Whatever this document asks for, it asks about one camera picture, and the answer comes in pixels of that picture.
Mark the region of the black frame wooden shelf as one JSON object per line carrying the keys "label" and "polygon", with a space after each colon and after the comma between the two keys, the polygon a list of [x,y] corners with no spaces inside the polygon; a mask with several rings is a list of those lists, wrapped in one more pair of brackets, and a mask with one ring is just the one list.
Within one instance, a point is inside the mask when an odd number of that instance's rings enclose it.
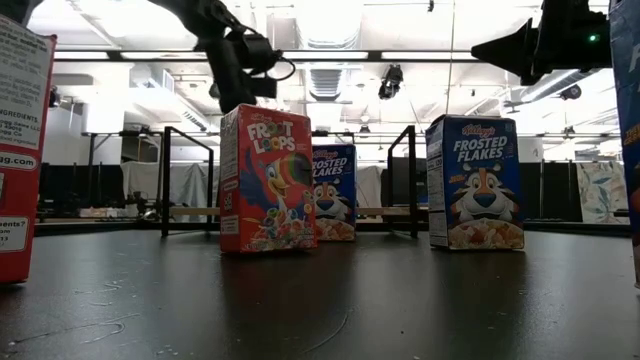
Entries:
{"label": "black frame wooden shelf", "polygon": [[[171,205],[171,161],[172,161],[172,140],[174,134],[179,138],[186,139],[194,145],[202,148],[207,153],[206,164],[206,190],[205,207],[175,207]],[[214,150],[197,140],[193,135],[189,135],[173,126],[166,126],[160,133],[160,160],[158,176],[158,201],[160,205],[160,231],[162,237],[167,237],[170,231],[174,230],[196,230],[213,232],[220,230],[220,223],[215,219],[220,215],[220,210],[214,205],[214,199],[218,199],[218,194],[214,192]],[[394,204],[393,184],[394,166],[392,152],[404,139],[409,145],[409,204],[406,206],[396,206]],[[391,143],[387,155],[387,206],[386,207],[364,207],[357,211],[358,215],[380,216],[387,218],[387,225],[366,225],[363,231],[385,232],[391,230],[408,231],[413,238],[417,237],[420,230],[420,215],[425,215],[426,207],[421,207],[415,200],[417,195],[416,184],[416,132],[413,126],[408,126]]]}

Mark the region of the white LED light strip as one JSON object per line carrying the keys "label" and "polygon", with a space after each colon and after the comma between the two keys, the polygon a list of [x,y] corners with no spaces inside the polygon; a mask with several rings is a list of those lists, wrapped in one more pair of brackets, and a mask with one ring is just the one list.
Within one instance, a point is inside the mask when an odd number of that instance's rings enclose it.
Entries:
{"label": "white LED light strip", "polygon": [[382,52],[384,60],[475,60],[470,52]]}
{"label": "white LED light strip", "polygon": [[202,52],[134,52],[124,51],[120,53],[123,59],[137,61],[204,61],[206,54]]}
{"label": "white LED light strip", "polygon": [[92,60],[108,60],[109,56],[106,52],[77,52],[77,51],[56,51],[54,54],[55,60],[78,60],[78,61],[92,61]]}
{"label": "white LED light strip", "polygon": [[295,61],[348,61],[366,60],[369,56],[362,51],[285,51],[283,56]]}

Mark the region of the black partition panel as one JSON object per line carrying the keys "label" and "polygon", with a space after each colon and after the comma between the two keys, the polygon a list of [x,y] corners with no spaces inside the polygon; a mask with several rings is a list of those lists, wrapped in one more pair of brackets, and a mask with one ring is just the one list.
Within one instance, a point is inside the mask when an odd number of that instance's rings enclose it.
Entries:
{"label": "black partition panel", "polygon": [[521,205],[527,220],[582,222],[574,162],[521,163]]}
{"label": "black partition panel", "polygon": [[39,204],[60,211],[124,204],[119,165],[51,165],[40,171]]}

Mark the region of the blue Frosted Flakes cereal box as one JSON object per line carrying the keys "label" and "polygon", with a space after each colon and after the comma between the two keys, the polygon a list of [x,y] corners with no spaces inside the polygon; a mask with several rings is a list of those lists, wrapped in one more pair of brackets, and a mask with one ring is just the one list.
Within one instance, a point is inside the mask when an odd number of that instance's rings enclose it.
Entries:
{"label": "blue Frosted Flakes cereal box", "polygon": [[430,245],[522,249],[515,121],[445,114],[426,130],[425,142]]}
{"label": "blue Frosted Flakes cereal box", "polygon": [[640,0],[611,0],[609,18],[635,287],[640,289]]}
{"label": "blue Frosted Flakes cereal box", "polygon": [[354,241],[357,210],[355,146],[314,145],[313,180],[317,240]]}

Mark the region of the black metal table frame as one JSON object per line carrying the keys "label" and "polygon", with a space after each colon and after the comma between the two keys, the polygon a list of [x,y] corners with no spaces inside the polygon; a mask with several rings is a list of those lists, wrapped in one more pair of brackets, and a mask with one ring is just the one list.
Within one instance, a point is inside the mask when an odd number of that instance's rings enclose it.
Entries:
{"label": "black metal table frame", "polygon": [[[217,232],[219,223],[170,223],[170,231],[212,231]],[[627,224],[585,224],[578,222],[527,221],[526,231],[584,234],[593,236],[626,237],[632,235]],[[82,234],[94,232],[153,230],[161,231],[161,223],[149,222],[75,222],[75,223],[39,223],[35,225],[36,236],[54,236],[64,234]],[[410,223],[366,223],[356,224],[357,232],[391,232],[392,230],[409,232]]]}

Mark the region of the red Froot Loops cereal box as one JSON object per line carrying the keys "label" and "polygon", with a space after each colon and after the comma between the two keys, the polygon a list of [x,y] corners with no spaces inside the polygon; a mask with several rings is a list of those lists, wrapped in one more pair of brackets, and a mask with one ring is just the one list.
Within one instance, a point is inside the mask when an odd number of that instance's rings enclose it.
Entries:
{"label": "red Froot Loops cereal box", "polygon": [[56,45],[0,15],[0,284],[29,278]]}
{"label": "red Froot Loops cereal box", "polygon": [[316,248],[310,119],[242,104],[223,117],[220,137],[221,250]]}

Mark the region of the black overhead crossbar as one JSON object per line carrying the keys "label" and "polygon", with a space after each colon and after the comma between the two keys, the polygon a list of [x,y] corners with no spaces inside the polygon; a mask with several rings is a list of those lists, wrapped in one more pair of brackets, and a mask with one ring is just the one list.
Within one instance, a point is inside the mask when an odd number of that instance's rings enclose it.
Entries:
{"label": "black overhead crossbar", "polygon": [[[151,63],[151,62],[179,62],[179,63],[196,63],[196,62],[205,62],[204,61],[137,61],[137,60],[127,60],[127,59],[123,59],[120,55],[121,52],[124,51],[116,51],[116,50],[91,50],[91,51],[79,51],[79,50],[63,50],[63,51],[77,51],[77,52],[97,52],[97,51],[102,51],[102,52],[106,52],[109,56],[108,60],[92,60],[92,61],[78,61],[78,60],[56,60],[58,62],[146,62],[146,63]],[[370,51],[362,51],[362,52],[367,52],[369,54],[368,58],[366,60],[348,60],[348,61],[295,61],[292,60],[293,62],[330,62],[330,63],[338,63],[338,62],[374,62],[374,63],[382,63],[382,62],[395,62],[395,63],[444,63],[444,62],[454,62],[454,63],[476,63],[476,62],[480,62],[482,63],[481,60],[478,60],[475,58],[475,60],[435,60],[435,61],[427,61],[427,60],[400,60],[400,61],[396,61],[396,60],[384,60],[381,58],[381,53],[382,52],[387,52],[387,51],[379,51],[379,50],[370,50]],[[397,50],[393,50],[393,51],[389,51],[389,52],[435,52],[435,51],[397,51]]]}

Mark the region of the grey diagonal ceiling duct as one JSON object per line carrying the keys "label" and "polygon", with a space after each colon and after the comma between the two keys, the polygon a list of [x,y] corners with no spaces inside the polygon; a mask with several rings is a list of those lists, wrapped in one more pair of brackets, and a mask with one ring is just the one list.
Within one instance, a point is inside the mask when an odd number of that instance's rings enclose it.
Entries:
{"label": "grey diagonal ceiling duct", "polygon": [[545,85],[540,91],[539,93],[536,95],[535,100],[542,100],[548,97],[556,97],[556,98],[560,98],[559,97],[559,93],[574,85],[574,84],[578,84],[579,82],[592,76],[595,75],[596,73],[599,72],[599,69],[592,69],[589,71],[580,71],[580,70],[573,70],[570,71],[564,75],[562,75],[558,80],[553,80],[549,85]]}

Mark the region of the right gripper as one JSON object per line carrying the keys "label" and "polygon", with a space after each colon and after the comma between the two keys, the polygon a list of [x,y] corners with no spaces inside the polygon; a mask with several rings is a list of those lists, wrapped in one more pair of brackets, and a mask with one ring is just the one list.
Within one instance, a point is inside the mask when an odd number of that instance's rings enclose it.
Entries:
{"label": "right gripper", "polygon": [[611,67],[610,27],[608,22],[569,27],[532,26],[528,19],[515,33],[471,47],[471,55],[519,77],[523,86],[534,85],[539,76],[533,72],[537,44],[537,72]]}

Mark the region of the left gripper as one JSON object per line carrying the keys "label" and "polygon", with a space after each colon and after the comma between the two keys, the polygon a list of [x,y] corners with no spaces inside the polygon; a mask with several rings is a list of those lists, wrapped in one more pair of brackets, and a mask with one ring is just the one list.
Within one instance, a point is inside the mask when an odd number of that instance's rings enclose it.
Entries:
{"label": "left gripper", "polygon": [[212,71],[223,114],[231,112],[240,104],[255,104],[255,97],[245,84],[246,74],[241,68],[222,66],[212,68]]}

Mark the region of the silver ventilation duct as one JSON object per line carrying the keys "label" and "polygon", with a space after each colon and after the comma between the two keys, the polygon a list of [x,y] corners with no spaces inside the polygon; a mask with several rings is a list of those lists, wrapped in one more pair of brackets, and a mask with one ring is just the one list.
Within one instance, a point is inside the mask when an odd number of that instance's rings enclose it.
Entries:
{"label": "silver ventilation duct", "polygon": [[[296,29],[302,50],[354,50],[359,42],[363,0],[297,0]],[[344,63],[308,71],[309,93],[319,102],[336,101],[344,88]]]}

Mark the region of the black monitor screen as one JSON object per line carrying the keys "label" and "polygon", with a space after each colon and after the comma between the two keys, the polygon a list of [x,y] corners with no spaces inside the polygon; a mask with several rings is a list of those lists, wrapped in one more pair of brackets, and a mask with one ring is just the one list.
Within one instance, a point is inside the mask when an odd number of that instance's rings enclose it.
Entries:
{"label": "black monitor screen", "polygon": [[[394,157],[392,159],[393,180],[392,194],[393,204],[406,206],[409,204],[409,165],[408,157]],[[428,203],[427,189],[427,161],[424,158],[416,159],[416,202],[422,206]],[[388,205],[388,170],[384,168],[381,173],[381,202]]]}

